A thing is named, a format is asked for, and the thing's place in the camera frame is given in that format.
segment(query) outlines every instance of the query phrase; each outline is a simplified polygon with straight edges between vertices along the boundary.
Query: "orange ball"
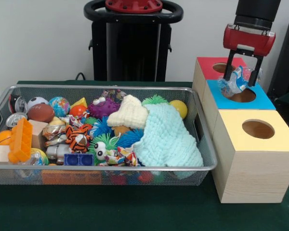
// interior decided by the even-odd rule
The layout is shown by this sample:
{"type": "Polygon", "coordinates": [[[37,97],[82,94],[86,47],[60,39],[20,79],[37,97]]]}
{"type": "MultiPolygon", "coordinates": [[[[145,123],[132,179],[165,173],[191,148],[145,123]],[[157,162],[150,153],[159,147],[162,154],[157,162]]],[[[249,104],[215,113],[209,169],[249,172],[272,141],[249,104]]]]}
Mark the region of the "orange ball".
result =
{"type": "Polygon", "coordinates": [[[0,145],[9,145],[11,142],[12,132],[10,130],[5,130],[0,132],[0,145]]]}
{"type": "Polygon", "coordinates": [[[82,113],[84,111],[86,111],[87,108],[83,105],[76,105],[74,107],[71,108],[71,110],[69,111],[69,114],[72,115],[73,117],[82,117],[82,113]]]}

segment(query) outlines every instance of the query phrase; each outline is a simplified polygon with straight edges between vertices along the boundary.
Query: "green table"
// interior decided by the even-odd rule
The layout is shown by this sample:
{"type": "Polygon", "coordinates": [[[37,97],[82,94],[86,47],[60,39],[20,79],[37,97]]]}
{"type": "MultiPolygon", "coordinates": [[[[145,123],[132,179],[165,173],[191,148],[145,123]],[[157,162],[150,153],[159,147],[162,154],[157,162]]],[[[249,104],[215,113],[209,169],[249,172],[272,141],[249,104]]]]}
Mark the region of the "green table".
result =
{"type": "MultiPolygon", "coordinates": [[[[19,82],[22,84],[51,82],[19,82]]],[[[66,81],[55,84],[95,84],[66,81]]],[[[191,83],[116,83],[191,87],[191,83]]],[[[0,185],[0,230],[289,230],[281,204],[220,204],[211,174],[191,186],[0,185]]]]}

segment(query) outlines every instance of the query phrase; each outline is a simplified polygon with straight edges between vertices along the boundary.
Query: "orange plastic block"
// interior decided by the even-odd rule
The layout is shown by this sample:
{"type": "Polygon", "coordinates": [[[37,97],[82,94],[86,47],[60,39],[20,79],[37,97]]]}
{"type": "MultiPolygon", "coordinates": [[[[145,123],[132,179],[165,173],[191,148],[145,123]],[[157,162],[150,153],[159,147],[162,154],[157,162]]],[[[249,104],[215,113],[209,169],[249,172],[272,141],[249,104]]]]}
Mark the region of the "orange plastic block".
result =
{"type": "Polygon", "coordinates": [[[13,164],[27,161],[31,157],[31,140],[33,126],[25,118],[18,121],[12,129],[9,161],[13,164]]]}

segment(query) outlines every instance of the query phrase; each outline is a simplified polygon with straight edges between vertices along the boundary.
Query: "tiger plush toy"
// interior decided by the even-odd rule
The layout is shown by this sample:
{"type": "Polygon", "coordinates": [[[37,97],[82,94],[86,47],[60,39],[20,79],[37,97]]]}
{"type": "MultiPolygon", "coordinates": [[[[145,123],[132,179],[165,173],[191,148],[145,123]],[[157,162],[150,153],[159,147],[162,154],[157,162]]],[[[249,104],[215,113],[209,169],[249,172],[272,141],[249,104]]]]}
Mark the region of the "tiger plush toy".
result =
{"type": "Polygon", "coordinates": [[[88,135],[88,131],[92,129],[90,124],[85,124],[79,129],[73,129],[72,126],[66,127],[66,143],[70,144],[72,153],[86,153],[88,151],[87,143],[92,140],[92,137],[88,135]]]}

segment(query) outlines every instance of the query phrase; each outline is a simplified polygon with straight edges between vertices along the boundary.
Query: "green spiky ball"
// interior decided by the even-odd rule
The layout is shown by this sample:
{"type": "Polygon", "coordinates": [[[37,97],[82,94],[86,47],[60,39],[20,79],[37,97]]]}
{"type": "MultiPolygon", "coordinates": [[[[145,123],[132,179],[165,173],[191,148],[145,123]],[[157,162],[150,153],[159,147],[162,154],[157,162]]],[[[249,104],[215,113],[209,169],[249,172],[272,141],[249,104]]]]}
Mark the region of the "green spiky ball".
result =
{"type": "Polygon", "coordinates": [[[168,103],[168,101],[165,100],[160,95],[155,94],[153,97],[144,99],[142,105],[144,106],[146,104],[159,104],[159,103],[168,103]]]}
{"type": "Polygon", "coordinates": [[[90,142],[88,153],[94,155],[94,165],[99,165],[100,163],[104,162],[102,160],[97,159],[96,157],[94,146],[97,142],[103,142],[106,145],[106,150],[116,150],[118,138],[117,137],[111,138],[110,133],[107,134],[104,133],[100,136],[95,137],[93,141],[90,142]]]}
{"type": "Polygon", "coordinates": [[[93,125],[96,121],[97,121],[97,118],[89,117],[89,118],[86,118],[85,124],[91,124],[91,125],[93,125]]]}

